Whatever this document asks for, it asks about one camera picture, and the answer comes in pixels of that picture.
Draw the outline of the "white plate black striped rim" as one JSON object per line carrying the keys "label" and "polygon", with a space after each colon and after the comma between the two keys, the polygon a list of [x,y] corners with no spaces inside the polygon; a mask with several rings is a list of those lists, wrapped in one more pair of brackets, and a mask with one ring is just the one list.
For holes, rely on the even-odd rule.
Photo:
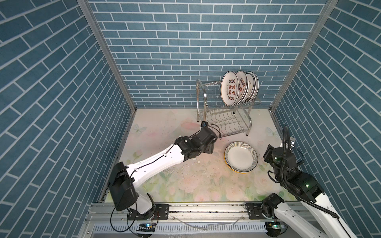
{"label": "white plate black striped rim", "polygon": [[256,151],[247,143],[236,141],[230,143],[224,151],[225,163],[236,170],[251,172],[258,165]]}

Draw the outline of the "yellow rimmed polka dot plate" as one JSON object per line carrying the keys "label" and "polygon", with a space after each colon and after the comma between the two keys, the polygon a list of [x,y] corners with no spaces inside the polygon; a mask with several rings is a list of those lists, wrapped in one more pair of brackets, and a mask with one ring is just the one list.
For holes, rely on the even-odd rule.
{"label": "yellow rimmed polka dot plate", "polygon": [[236,170],[234,169],[233,167],[231,167],[229,164],[226,163],[226,165],[228,166],[229,169],[231,169],[232,171],[236,172],[236,173],[240,173],[240,174],[246,174],[248,172],[246,171],[240,171],[240,170]]}

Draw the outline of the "green rimmed red text plate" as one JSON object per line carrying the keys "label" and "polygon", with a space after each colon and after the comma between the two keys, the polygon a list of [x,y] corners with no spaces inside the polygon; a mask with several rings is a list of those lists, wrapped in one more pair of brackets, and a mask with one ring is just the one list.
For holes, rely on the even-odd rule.
{"label": "green rimmed red text plate", "polygon": [[238,77],[235,72],[228,71],[221,80],[220,92],[223,103],[230,107],[238,99]]}

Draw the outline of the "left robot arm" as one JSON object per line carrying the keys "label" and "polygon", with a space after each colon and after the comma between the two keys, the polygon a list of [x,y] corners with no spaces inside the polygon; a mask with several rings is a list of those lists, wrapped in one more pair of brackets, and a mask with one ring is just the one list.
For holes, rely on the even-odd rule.
{"label": "left robot arm", "polygon": [[194,159],[202,153],[213,153],[214,144],[219,138],[209,127],[202,127],[191,136],[178,137],[168,148],[143,161],[114,165],[107,187],[116,211],[133,208],[140,215],[150,213],[154,209],[154,202],[148,194],[140,194],[138,188],[165,169]]}

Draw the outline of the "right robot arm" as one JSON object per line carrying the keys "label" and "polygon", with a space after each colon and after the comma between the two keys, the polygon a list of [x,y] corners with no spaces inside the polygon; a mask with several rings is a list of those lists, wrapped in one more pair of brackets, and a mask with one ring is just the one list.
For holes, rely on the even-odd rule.
{"label": "right robot arm", "polygon": [[265,162],[273,168],[276,183],[292,194],[316,219],[316,228],[297,214],[279,195],[272,193],[262,203],[262,213],[267,219],[279,219],[303,238],[354,238],[355,233],[333,207],[319,182],[309,173],[299,169],[292,151],[288,126],[284,126],[282,144],[278,148],[269,145],[264,154]]}

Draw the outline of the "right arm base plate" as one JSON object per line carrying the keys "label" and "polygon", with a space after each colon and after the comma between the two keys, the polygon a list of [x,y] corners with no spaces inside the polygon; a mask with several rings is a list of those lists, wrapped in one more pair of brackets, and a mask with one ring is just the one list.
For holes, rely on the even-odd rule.
{"label": "right arm base plate", "polygon": [[263,215],[263,210],[262,210],[262,203],[253,203],[253,202],[247,202],[245,203],[244,207],[248,212],[248,216],[250,220],[263,220],[267,219]]}

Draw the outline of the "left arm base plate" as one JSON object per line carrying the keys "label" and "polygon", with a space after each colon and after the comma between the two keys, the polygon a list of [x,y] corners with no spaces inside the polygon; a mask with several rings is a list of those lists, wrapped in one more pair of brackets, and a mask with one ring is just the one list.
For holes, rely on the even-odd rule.
{"label": "left arm base plate", "polygon": [[131,209],[128,213],[128,220],[168,220],[169,207],[169,204],[156,204],[144,214]]}

